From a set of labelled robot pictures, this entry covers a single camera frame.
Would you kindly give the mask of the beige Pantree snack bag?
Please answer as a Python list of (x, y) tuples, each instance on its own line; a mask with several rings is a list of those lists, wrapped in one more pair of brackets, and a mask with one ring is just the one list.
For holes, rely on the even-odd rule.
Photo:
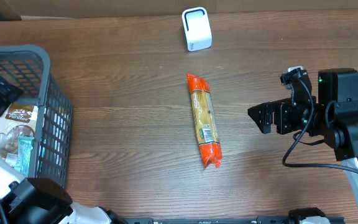
[(0, 117), (0, 156), (17, 159), (19, 136), (35, 136), (39, 108), (13, 103)]

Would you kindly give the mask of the teal snack packet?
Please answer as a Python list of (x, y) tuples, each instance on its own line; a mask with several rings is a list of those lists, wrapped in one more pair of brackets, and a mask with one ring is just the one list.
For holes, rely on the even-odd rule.
[(18, 154), (17, 162), (14, 166), (15, 170), (20, 172), (23, 176), (29, 176), (30, 156), (33, 150), (34, 137), (20, 135), (18, 137)]

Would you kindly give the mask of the orange pasta packet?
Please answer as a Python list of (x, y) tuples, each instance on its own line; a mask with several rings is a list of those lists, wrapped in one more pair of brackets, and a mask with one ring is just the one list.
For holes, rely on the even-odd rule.
[(218, 168), (223, 155), (209, 83), (195, 75), (187, 74), (186, 77), (201, 160), (205, 167), (208, 164), (214, 164)]

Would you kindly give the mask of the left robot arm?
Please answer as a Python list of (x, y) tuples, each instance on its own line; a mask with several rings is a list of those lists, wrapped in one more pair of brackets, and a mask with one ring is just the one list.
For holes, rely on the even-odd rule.
[[(22, 94), (22, 90), (0, 81), (0, 116)], [(0, 157), (0, 223), (105, 223), (126, 220), (101, 207), (73, 202), (51, 179), (27, 178)]]

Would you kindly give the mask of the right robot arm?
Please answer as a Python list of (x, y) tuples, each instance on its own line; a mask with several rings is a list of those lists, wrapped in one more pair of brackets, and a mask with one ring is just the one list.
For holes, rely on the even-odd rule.
[[(329, 168), (346, 173), (358, 208), (358, 71), (330, 68), (318, 72), (318, 96), (312, 94), (307, 70), (290, 67), (280, 81), (291, 91), (289, 98), (253, 106), (247, 110), (261, 133), (293, 134), (294, 142), (282, 159), (285, 167)], [(310, 145), (326, 144), (333, 149), (337, 164), (289, 163), (290, 153), (305, 134), (322, 136)]]

